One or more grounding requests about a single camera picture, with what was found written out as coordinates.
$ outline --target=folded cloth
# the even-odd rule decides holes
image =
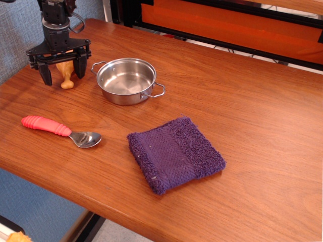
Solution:
[[[223,170],[226,162],[189,117],[127,136],[129,147],[154,193]]]

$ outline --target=wooden tabletop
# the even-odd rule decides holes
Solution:
[[[248,1],[323,15],[323,0],[248,0]]]
[[[25,67],[0,86],[0,167],[153,241],[321,241],[323,78],[284,65],[87,20],[92,57],[73,89]],[[108,102],[99,61],[151,63],[164,96]],[[41,115],[102,134],[95,147],[21,125]],[[126,136],[188,116],[227,167],[155,195]]]

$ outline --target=metal spoon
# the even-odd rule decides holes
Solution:
[[[72,132],[68,127],[41,116],[27,116],[21,120],[23,126],[35,130],[45,130],[56,135],[68,136],[80,148],[89,148],[101,141],[101,135],[94,132]]]

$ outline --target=small metal pot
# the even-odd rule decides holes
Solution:
[[[105,65],[96,73],[93,68],[101,63]],[[122,58],[109,63],[98,62],[93,64],[91,72],[96,74],[103,95],[118,105],[133,105],[148,97],[155,98],[165,94],[165,86],[155,82],[155,68],[141,59]],[[162,86],[163,92],[151,96],[155,85]]]

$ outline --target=orange panel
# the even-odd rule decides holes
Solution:
[[[142,4],[142,21],[239,46],[323,64],[322,30],[181,0]]]

